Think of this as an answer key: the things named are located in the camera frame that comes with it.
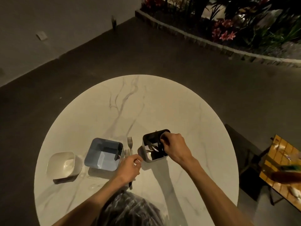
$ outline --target round marble table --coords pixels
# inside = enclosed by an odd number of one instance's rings
[[[51,126],[40,150],[34,180],[40,225],[52,225],[110,177],[83,166],[74,181],[54,184],[46,176],[48,160],[54,153],[71,151],[84,159],[96,137],[126,146],[126,138],[131,136],[135,154],[144,134],[162,129],[181,133],[204,170],[237,204],[235,152],[213,109],[179,83],[156,76],[130,75],[107,80],[83,92]],[[143,162],[130,192],[156,205],[168,225],[214,225],[192,180],[169,157]]]

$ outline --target wall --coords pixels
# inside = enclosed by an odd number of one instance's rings
[[[141,0],[0,0],[0,86],[135,15]],[[37,31],[48,40],[40,41]]]

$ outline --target dark hair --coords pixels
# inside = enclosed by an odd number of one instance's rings
[[[98,226],[163,226],[160,210],[144,198],[119,191],[104,205]]]

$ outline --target fork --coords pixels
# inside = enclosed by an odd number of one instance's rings
[[[130,153],[132,155],[133,154],[133,150],[132,150],[132,148],[133,148],[133,139],[132,139],[132,137],[128,137],[128,146],[130,148]]]
[[[131,152],[129,149],[125,149],[124,152],[125,152],[125,157],[128,157],[131,155]],[[129,182],[129,188],[132,189],[132,182]]]

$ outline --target forearm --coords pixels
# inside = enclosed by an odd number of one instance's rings
[[[182,167],[193,180],[216,226],[253,226],[196,159],[182,164]]]
[[[118,178],[108,181],[99,191],[58,220],[53,226],[90,226],[108,199],[123,185]]]

